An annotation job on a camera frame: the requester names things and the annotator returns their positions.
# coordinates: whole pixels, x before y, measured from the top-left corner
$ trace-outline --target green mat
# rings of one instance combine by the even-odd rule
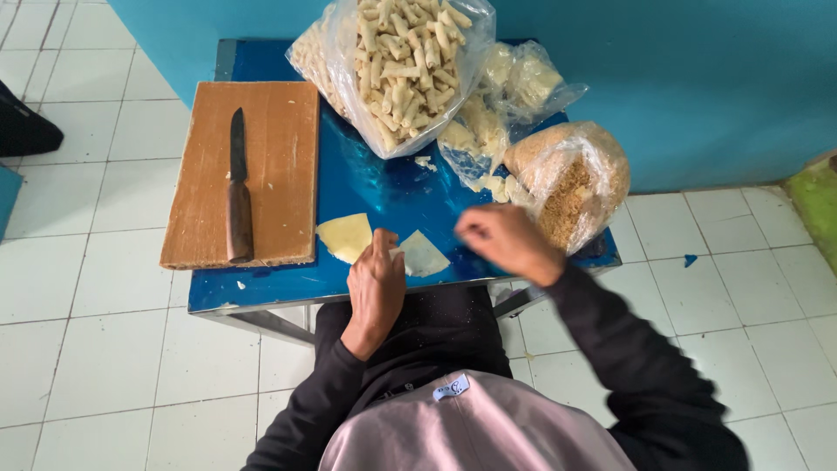
[[[814,243],[837,273],[837,172],[826,159],[797,173],[784,187]]]

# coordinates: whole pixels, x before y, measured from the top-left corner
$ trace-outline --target blue table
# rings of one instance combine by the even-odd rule
[[[285,58],[291,40],[224,39],[218,45],[216,80],[302,80]],[[416,155],[430,155],[439,169],[419,167],[412,157],[382,160],[360,134],[321,98],[320,156],[316,222],[367,213],[372,228],[386,227],[406,239],[421,230],[451,261],[448,269],[426,278],[408,277],[408,292],[439,284],[486,285],[515,281],[465,248],[453,236],[459,214],[474,204],[491,202],[488,191],[476,194],[439,155],[435,142]],[[566,122],[558,113],[540,128]],[[609,230],[595,240],[587,256],[573,262],[587,268],[621,265]],[[195,270],[189,292],[189,313],[286,339],[310,342],[304,329],[268,313],[267,309],[348,299],[349,265],[328,253],[321,241],[316,261],[305,265]],[[239,282],[245,288],[239,289]],[[536,302],[532,289],[498,306],[498,316],[515,315]]]

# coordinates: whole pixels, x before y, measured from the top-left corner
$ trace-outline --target wooden knife handle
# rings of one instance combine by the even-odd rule
[[[227,258],[230,263],[253,260],[253,218],[250,192],[244,182],[229,182],[227,194]]]

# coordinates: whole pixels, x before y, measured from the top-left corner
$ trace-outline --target bag of breadcrumbs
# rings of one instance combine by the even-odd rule
[[[550,244],[572,255],[607,227],[630,187],[624,150],[595,122],[565,122],[518,142],[503,163],[506,192]]]

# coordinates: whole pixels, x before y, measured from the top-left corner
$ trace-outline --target white tile floor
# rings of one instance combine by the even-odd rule
[[[313,351],[189,317],[189,274],[157,266],[188,111],[106,4],[6,0],[0,41],[0,79],[66,133],[2,160],[26,184],[0,244],[0,469],[236,469]],[[755,469],[833,469],[837,279],[781,190],[632,196],[611,229],[625,265],[600,282],[716,381]],[[501,332],[516,378],[613,422],[549,303]]]

